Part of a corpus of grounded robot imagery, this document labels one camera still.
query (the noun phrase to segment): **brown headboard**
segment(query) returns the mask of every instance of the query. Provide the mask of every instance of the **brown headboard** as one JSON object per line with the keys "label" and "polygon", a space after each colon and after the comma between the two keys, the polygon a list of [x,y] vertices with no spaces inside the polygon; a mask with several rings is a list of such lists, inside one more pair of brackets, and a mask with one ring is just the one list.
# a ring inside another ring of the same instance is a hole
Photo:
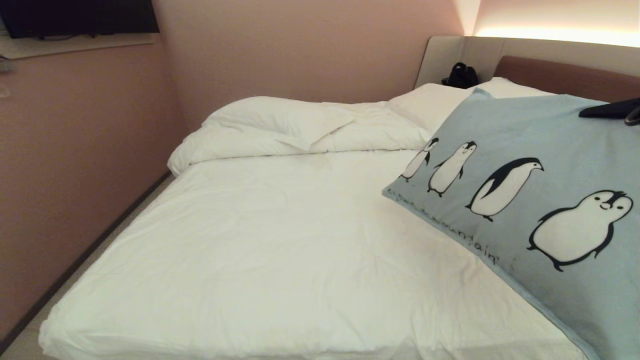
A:
{"label": "brown headboard", "polygon": [[494,76],[546,92],[607,102],[640,97],[640,78],[552,61],[503,56]]}

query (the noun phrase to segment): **black hanger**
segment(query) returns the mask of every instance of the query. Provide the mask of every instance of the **black hanger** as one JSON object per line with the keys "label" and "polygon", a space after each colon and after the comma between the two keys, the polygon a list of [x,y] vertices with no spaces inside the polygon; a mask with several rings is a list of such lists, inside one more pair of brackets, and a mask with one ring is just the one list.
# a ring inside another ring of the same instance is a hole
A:
{"label": "black hanger", "polygon": [[640,124],[640,108],[631,111],[631,114],[625,119],[625,124],[629,126]]}
{"label": "black hanger", "polygon": [[597,117],[604,119],[626,119],[629,114],[640,106],[640,97],[631,100],[612,102],[610,104],[594,106],[580,111],[580,117]]}

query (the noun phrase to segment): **warm light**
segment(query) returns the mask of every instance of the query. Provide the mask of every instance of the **warm light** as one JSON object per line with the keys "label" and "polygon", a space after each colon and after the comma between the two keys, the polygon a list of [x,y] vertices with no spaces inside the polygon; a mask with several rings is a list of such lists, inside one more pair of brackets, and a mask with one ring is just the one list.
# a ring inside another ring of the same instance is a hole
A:
{"label": "warm light", "polygon": [[474,33],[480,2],[481,0],[453,0],[465,36],[470,37]]}
{"label": "warm light", "polygon": [[534,38],[640,47],[640,31],[623,32],[552,28],[489,28],[479,31],[476,36],[497,38]]}

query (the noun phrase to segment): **white bed sheet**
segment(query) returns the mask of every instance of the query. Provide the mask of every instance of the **white bed sheet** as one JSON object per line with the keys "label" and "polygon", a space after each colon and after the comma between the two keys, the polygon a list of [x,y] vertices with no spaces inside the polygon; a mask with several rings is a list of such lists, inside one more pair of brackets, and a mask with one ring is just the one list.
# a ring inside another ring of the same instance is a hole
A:
{"label": "white bed sheet", "polygon": [[[368,146],[412,142],[396,130]],[[415,151],[207,161],[230,145],[204,143],[184,145],[201,161],[175,153],[190,165],[54,306],[46,354],[585,359],[472,253],[381,196]]]}

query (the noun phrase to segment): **black object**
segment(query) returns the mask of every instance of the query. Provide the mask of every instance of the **black object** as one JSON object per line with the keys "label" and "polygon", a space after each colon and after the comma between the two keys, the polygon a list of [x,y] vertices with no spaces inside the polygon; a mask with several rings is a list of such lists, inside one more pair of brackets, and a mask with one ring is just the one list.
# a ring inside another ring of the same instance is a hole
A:
{"label": "black object", "polygon": [[631,114],[625,119],[625,124],[629,126],[640,124],[640,108],[631,111]]}
{"label": "black object", "polygon": [[467,89],[478,85],[478,75],[476,70],[464,63],[457,63],[453,66],[448,78],[442,79],[442,84],[453,86],[454,88]]}
{"label": "black object", "polygon": [[77,37],[77,35],[69,35],[67,37],[63,37],[63,38],[44,38],[44,37],[39,37],[38,40],[39,41],[67,41],[67,40],[71,40],[73,38]]}
{"label": "black object", "polygon": [[152,0],[0,0],[12,38],[158,33]]}
{"label": "black object", "polygon": [[640,108],[640,97],[637,99],[612,102],[610,104],[586,108],[580,111],[580,117],[626,119],[636,108]]}

